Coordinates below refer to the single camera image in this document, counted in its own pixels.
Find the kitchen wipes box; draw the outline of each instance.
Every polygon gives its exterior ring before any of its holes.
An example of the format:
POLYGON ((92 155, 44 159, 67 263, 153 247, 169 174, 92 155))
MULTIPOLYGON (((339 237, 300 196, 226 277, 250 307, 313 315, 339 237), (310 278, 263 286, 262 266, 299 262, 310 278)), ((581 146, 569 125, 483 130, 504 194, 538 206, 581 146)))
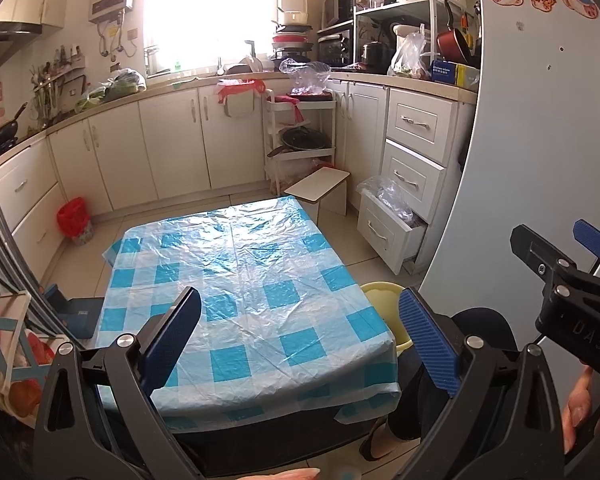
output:
POLYGON ((433 81, 459 86, 472 92, 477 92, 480 85, 480 71, 477 68, 451 61, 434 61, 431 78, 433 81))

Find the black pants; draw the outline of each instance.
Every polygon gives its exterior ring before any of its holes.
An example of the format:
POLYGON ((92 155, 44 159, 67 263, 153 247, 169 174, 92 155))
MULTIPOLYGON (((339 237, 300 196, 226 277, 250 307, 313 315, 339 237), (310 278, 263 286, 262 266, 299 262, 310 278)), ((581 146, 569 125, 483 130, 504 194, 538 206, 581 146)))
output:
MULTIPOLYGON (((464 335, 477 335, 490 346, 503 350, 516 351, 516 340, 507 320, 490 308, 470 308, 452 317, 464 335)), ((410 349, 406 358, 420 360, 417 352, 410 349)), ((498 405, 501 391, 490 390, 485 405, 498 405)), ((445 390, 439 390, 433 384, 423 364, 420 364, 413 379, 402 390, 402 397, 395 411, 389 414, 387 425, 391 432, 402 440, 414 440, 427 436, 449 396, 445 390)), ((476 431, 484 434, 491 423, 492 416, 479 417, 476 431)))

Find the window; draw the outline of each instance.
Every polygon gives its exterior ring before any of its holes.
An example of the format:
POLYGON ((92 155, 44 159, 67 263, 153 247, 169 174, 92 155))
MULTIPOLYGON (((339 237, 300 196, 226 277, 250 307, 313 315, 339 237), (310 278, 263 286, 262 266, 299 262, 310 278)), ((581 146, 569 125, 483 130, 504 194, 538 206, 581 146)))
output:
POLYGON ((155 45, 151 73, 215 69, 240 61, 255 41, 256 52, 271 50, 276 0, 144 0, 144 45, 155 45))

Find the plastic tablecloth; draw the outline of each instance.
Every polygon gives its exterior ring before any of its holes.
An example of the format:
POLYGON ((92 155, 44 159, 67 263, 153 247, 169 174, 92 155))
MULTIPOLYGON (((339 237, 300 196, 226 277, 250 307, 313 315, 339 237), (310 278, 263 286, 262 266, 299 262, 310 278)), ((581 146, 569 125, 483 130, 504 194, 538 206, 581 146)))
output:
MULTIPOLYGON (((187 285, 202 316, 152 394, 174 432, 219 430, 326 406, 358 422, 400 397, 394 339, 293 197, 138 226, 113 266, 97 346, 137 333, 187 285)), ((102 388, 105 407, 114 407, 102 388)))

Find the range hood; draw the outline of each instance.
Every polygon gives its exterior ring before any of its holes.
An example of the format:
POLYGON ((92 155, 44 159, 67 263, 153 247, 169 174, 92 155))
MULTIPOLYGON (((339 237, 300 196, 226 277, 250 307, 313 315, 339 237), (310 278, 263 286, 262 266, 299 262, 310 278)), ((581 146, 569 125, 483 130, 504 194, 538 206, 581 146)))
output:
POLYGON ((0 22, 0 66, 42 34, 37 23, 0 22))

